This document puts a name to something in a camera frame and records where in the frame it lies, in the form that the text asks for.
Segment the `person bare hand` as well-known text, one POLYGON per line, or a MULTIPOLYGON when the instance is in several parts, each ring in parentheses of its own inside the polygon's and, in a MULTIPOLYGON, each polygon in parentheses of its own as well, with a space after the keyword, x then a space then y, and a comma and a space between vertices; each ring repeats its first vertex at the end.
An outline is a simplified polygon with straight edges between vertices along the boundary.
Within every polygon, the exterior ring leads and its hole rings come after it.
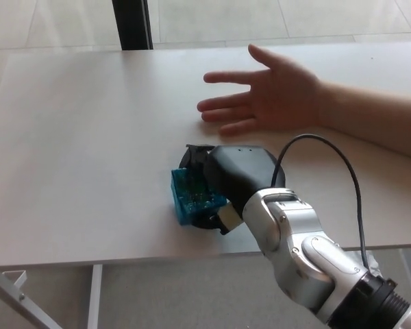
POLYGON ((247 85, 249 90, 200 101, 197 109, 202 120, 219 123, 221 136, 318 125, 325 83, 301 65, 268 49, 249 45, 248 52, 266 68, 206 73, 206 83, 247 85))

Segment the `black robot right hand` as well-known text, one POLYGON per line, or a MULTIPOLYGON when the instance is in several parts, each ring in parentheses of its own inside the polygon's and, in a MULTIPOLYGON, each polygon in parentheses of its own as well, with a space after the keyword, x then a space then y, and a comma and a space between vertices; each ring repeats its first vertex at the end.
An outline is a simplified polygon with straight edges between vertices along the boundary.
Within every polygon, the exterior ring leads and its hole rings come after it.
POLYGON ((242 211, 256 192, 284 188, 286 176, 276 158, 255 145, 187 145, 179 167, 171 171, 177 220, 182 226, 219 230, 239 226, 242 211))

